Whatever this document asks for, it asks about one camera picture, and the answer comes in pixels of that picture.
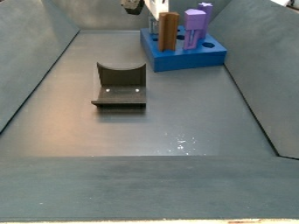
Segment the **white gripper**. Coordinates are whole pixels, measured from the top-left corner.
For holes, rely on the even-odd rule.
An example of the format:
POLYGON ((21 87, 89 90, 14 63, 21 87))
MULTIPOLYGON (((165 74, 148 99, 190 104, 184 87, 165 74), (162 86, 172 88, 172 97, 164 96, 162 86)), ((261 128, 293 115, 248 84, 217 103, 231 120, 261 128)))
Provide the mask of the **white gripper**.
POLYGON ((144 0, 144 4, 154 19, 158 19, 158 14, 161 12, 169 11, 168 0, 144 0))

